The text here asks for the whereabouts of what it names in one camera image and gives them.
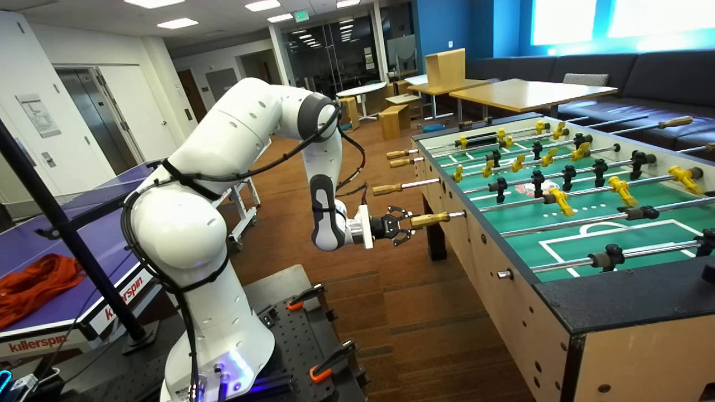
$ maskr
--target white robotic arm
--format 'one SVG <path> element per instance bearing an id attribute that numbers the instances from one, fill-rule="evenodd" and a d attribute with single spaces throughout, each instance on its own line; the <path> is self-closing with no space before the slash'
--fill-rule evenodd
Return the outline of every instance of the white robotic arm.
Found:
<path id="1" fill-rule="evenodd" d="M 217 401 L 220 389 L 228 389 L 228 397 L 245 396 L 274 355 L 274 334 L 248 307 L 228 260 L 227 221 L 212 205 L 253 174 L 274 134 L 302 144 L 314 243 L 321 250 L 373 245 L 371 226 L 380 228 L 380 219 L 371 221 L 366 205 L 350 219 L 336 200 L 343 165 L 336 106 L 297 88 L 237 82 L 125 201 L 128 243 L 176 298 L 189 325 L 165 364 L 164 401 L 193 401 L 193 389 L 202 401 Z"/>

